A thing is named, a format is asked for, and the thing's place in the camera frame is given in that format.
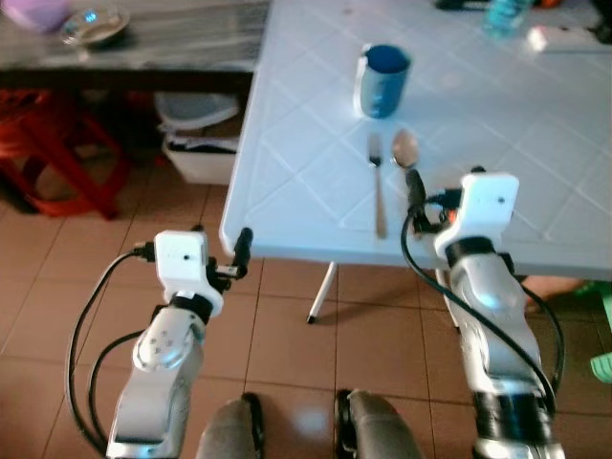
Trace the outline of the green plastic stool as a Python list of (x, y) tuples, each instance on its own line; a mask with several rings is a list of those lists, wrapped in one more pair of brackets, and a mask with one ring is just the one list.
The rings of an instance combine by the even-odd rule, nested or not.
[[(589, 281), (585, 290), (587, 293), (599, 295), (607, 322), (612, 322), (612, 283), (611, 281)], [(593, 375), (602, 383), (612, 384), (612, 354), (596, 356), (590, 360)]]

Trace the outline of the grey robot left leg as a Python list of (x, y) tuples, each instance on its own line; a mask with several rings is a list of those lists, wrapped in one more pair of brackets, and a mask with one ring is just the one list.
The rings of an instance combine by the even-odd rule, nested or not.
[(210, 417), (195, 459), (263, 459), (264, 441), (262, 403), (244, 392)]

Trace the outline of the white table leg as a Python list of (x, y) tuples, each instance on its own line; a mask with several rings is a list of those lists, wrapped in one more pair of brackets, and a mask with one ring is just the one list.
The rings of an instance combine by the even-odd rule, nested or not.
[(325, 305), (325, 301), (331, 296), (331, 288), (333, 287), (334, 280), (337, 278), (338, 271), (338, 263), (328, 263), (327, 270), (325, 270), (323, 279), (320, 280), (315, 300), (312, 302), (309, 315), (307, 316), (307, 323), (315, 324), (317, 322), (320, 311), (323, 310), (323, 306)]

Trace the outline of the metal fork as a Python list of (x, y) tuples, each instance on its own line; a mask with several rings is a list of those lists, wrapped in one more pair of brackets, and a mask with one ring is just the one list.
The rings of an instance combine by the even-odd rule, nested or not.
[(373, 208), (375, 209), (375, 232), (377, 239), (386, 237), (386, 217), (383, 204), (382, 165), (383, 149), (379, 132), (371, 132), (367, 142), (367, 159), (373, 167)]

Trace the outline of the white storage box with lid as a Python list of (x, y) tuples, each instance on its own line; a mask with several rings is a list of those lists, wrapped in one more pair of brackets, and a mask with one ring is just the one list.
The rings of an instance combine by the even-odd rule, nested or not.
[(185, 181), (227, 186), (242, 128), (238, 97), (215, 93), (154, 93), (163, 152)]

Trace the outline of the red plastic stool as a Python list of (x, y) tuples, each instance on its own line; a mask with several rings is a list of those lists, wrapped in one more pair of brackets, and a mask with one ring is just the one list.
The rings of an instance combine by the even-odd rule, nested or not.
[[(114, 158), (103, 181), (88, 174), (77, 154), (83, 145), (104, 147)], [(39, 176), (48, 169), (73, 188), (73, 198), (50, 200), (38, 192)], [(74, 217), (96, 211), (113, 220), (131, 169), (130, 154), (74, 96), (50, 89), (0, 89), (0, 178), (39, 213)]]

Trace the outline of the person's bare foot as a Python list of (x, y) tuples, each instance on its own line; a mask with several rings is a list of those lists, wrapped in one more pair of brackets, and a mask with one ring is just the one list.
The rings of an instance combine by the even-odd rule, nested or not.
[(559, 295), (575, 293), (586, 284), (585, 279), (563, 278), (563, 276), (532, 275), (521, 280), (521, 285), (525, 289), (532, 290), (546, 301)]

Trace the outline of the blue water bottle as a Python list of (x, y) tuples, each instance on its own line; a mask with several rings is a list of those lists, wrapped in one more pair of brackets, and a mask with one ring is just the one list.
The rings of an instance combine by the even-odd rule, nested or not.
[(489, 0), (482, 30), (489, 36), (503, 38), (515, 34), (535, 0)]

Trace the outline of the grey robot right leg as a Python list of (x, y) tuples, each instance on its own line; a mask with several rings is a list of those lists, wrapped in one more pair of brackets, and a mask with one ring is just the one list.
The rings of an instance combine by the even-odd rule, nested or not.
[(382, 395), (337, 390), (334, 416), (337, 459), (425, 459), (403, 417)]

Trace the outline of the glass dish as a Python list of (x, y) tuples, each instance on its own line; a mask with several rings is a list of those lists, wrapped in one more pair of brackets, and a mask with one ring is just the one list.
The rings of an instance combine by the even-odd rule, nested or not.
[(109, 47), (126, 35), (131, 14), (120, 6), (88, 6), (67, 17), (58, 39), (69, 47)]

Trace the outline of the dark wooden table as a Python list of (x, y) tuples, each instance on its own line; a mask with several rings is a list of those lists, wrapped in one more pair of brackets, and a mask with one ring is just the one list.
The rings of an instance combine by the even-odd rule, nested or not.
[(248, 92), (272, 0), (66, 0), (69, 14), (127, 19), (104, 47), (75, 47), (0, 12), (0, 89)]

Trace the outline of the blue mug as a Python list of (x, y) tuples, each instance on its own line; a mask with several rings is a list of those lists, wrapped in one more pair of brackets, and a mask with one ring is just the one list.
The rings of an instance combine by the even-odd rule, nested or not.
[(410, 54), (398, 45), (363, 45), (356, 69), (356, 110), (371, 119), (393, 117), (401, 105), (411, 65)]

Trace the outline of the grey robot leg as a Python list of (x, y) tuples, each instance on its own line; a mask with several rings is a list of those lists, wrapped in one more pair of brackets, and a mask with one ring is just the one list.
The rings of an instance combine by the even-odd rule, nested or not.
[(337, 390), (334, 416), (337, 459), (425, 459), (403, 417), (382, 395)]
[(264, 441), (262, 403), (244, 392), (210, 417), (195, 459), (263, 459)]

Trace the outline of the purple bowl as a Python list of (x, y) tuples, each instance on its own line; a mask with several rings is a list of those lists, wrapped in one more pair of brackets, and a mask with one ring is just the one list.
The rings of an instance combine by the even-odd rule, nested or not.
[(35, 33), (52, 33), (71, 14), (70, 0), (6, 0), (5, 13), (18, 26)]

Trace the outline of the white plastic table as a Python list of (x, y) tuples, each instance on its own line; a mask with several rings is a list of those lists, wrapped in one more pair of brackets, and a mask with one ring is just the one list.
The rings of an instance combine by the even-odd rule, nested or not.
[[(537, 54), (497, 40), (477, 11), (429, 0), (273, 0), (220, 223), (264, 258), (402, 266), (404, 174), (382, 166), (388, 235), (373, 223), (371, 132), (419, 144), (429, 191), (474, 166), (520, 181), (504, 251), (523, 274), (612, 275), (607, 54)], [(393, 44), (412, 58), (393, 117), (355, 108), (359, 55)]]

